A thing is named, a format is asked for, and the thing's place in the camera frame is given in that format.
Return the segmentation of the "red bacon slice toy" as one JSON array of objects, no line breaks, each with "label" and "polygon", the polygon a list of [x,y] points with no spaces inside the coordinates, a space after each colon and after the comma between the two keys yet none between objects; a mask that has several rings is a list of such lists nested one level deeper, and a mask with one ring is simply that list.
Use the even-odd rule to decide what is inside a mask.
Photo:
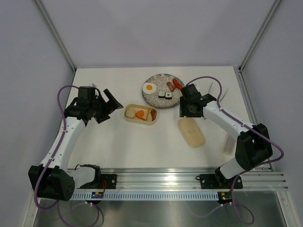
[{"label": "red bacon slice toy", "polygon": [[151,114],[152,121],[154,121],[156,119],[156,111],[154,109],[151,109],[150,114]]}]

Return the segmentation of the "beige lunch box base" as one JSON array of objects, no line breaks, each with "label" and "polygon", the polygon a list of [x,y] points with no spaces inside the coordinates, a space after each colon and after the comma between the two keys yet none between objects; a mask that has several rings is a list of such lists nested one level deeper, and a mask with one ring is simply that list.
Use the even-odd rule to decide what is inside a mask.
[{"label": "beige lunch box base", "polygon": [[[157,119],[157,110],[154,108],[154,107],[151,107],[151,106],[144,106],[144,105],[136,105],[136,104],[129,104],[126,108],[125,108],[125,111],[124,111],[124,114],[125,112],[128,110],[128,109],[133,109],[135,110],[136,112],[137,111],[140,111],[140,110],[144,110],[145,111],[145,116],[146,116],[146,121],[142,121],[136,117],[134,117],[133,119],[128,119],[125,117],[124,115],[124,118],[131,122],[131,123],[138,123],[138,124],[143,124],[143,125],[153,125],[155,124],[156,122],[156,119]],[[156,111],[156,119],[154,121],[152,121],[152,117],[151,117],[151,109],[154,109]]]}]

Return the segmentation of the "metal tongs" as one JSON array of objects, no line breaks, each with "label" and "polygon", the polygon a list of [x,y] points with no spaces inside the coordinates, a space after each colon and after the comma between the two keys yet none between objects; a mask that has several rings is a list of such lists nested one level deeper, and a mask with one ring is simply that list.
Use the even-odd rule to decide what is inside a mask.
[{"label": "metal tongs", "polygon": [[[208,88],[206,90],[205,89],[204,90],[201,89],[197,84],[195,84],[195,87],[201,93],[202,96],[205,95],[205,94],[210,94],[210,95],[212,95],[214,97],[214,95],[212,94],[213,84],[214,83],[211,82],[211,84],[208,86]],[[219,102],[221,102],[225,98],[225,96],[228,93],[228,91],[229,91],[229,88],[227,88],[226,90],[222,91],[222,94],[221,94],[221,96],[219,98]]]}]

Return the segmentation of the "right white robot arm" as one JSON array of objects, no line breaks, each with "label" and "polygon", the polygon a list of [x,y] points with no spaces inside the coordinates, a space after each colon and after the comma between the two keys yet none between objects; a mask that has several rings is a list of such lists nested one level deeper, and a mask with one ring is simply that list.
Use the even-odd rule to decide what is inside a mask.
[{"label": "right white robot arm", "polygon": [[236,175],[250,171],[273,155],[267,127],[239,120],[218,105],[210,94],[197,99],[180,97],[180,117],[206,118],[219,125],[236,141],[234,157],[218,167],[214,174],[216,188],[227,188]]}]

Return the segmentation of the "right sushi roll piece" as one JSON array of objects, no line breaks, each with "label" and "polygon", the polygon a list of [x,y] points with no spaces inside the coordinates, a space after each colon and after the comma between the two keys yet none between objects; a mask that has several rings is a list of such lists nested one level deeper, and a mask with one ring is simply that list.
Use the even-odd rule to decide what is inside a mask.
[{"label": "right sushi roll piece", "polygon": [[172,99],[172,93],[171,92],[166,92],[165,93],[165,98],[168,99],[168,100]]}]

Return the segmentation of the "sushi roll piece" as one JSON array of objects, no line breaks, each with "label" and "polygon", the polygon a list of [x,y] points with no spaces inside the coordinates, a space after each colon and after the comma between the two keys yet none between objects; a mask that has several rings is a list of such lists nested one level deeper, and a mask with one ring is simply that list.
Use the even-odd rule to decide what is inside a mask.
[{"label": "sushi roll piece", "polygon": [[168,99],[168,100],[172,99],[172,93],[171,92],[166,92],[165,93],[165,98]]},{"label": "sushi roll piece", "polygon": [[165,91],[159,91],[158,92],[158,98],[165,98],[165,94],[166,94]]}]

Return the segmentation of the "left sushi roll piece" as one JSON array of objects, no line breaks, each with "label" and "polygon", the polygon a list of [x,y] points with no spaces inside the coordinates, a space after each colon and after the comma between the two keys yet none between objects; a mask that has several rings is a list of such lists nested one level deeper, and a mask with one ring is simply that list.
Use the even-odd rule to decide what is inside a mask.
[{"label": "left sushi roll piece", "polygon": [[165,98],[165,94],[166,94],[165,91],[159,91],[158,92],[158,98]]}]

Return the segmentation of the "toy fried egg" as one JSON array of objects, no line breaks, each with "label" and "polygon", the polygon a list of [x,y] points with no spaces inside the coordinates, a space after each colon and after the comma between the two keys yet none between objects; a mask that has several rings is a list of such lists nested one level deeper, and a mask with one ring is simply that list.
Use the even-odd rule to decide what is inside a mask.
[{"label": "toy fried egg", "polygon": [[151,95],[157,91],[157,87],[154,83],[144,83],[142,91],[145,94]]}]

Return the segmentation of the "clear plastic tongs holder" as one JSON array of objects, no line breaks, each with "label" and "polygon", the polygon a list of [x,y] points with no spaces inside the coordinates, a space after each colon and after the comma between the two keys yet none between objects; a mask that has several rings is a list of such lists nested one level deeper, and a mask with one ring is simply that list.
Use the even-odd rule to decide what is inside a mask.
[{"label": "clear plastic tongs holder", "polygon": [[223,145],[223,153],[226,155],[232,155],[236,147],[236,140],[229,134],[226,135]]}]

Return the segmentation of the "left circuit board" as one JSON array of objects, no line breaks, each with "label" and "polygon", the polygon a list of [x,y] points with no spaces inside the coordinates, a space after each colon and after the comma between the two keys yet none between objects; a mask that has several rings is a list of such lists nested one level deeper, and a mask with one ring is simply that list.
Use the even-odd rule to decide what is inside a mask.
[{"label": "left circuit board", "polygon": [[91,198],[92,199],[103,199],[104,193],[103,192],[92,192]]}]

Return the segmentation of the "circuit board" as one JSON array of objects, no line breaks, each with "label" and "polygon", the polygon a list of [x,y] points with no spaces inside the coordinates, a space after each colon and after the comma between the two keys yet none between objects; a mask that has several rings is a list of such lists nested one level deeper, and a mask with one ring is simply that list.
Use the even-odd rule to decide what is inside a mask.
[{"label": "circuit board", "polygon": [[219,204],[226,204],[232,202],[232,193],[231,192],[218,192],[218,201]]},{"label": "circuit board", "polygon": [[104,193],[103,192],[92,192],[91,198],[92,199],[103,199]]}]

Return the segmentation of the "aluminium rail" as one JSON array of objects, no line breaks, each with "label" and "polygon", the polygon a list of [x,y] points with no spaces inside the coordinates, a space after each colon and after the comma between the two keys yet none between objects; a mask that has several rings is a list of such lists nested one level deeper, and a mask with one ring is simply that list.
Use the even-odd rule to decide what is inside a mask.
[{"label": "aluminium rail", "polygon": [[233,69],[240,87],[241,95],[248,113],[249,120],[252,123],[257,124],[259,123],[259,119],[256,112],[256,108],[254,106],[252,92],[248,84],[248,79],[246,78],[244,72],[240,70],[239,66],[233,66]]},{"label": "aluminium rail", "polygon": [[[200,174],[212,174],[213,168],[102,168],[102,174],[116,174],[118,191],[199,191]],[[287,191],[281,172],[268,167],[241,174],[243,191]]]}]

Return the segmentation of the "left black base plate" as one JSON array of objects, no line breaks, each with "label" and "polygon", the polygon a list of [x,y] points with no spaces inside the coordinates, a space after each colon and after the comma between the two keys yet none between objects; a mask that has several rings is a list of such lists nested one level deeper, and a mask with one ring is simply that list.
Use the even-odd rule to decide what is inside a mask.
[{"label": "left black base plate", "polygon": [[86,183],[79,189],[116,189],[117,175],[116,174],[99,174],[95,176],[92,182]]}]

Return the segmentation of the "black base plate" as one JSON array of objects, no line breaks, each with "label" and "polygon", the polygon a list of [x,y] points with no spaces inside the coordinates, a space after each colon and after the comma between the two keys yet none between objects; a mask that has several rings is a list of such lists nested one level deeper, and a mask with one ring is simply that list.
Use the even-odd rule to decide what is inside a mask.
[{"label": "black base plate", "polygon": [[95,176],[92,182],[86,183],[79,189],[116,189],[117,175],[116,174],[99,174]]},{"label": "black base plate", "polygon": [[231,189],[235,177],[219,179],[215,174],[200,174],[195,179],[200,182],[201,189]]}]

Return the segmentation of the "right aluminium frame post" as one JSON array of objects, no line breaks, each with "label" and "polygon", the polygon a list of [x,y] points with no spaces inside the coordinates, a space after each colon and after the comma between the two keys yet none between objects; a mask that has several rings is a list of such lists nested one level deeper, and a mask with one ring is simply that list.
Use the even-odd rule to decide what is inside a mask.
[{"label": "right aluminium frame post", "polygon": [[263,20],[256,36],[253,39],[247,53],[245,54],[244,59],[242,60],[241,64],[238,67],[240,73],[243,73],[244,69],[246,68],[249,60],[251,59],[253,53],[255,52],[259,42],[261,41],[262,37],[265,35],[271,21],[273,20],[275,14],[278,12],[283,0],[275,0],[270,7],[265,19]]}]

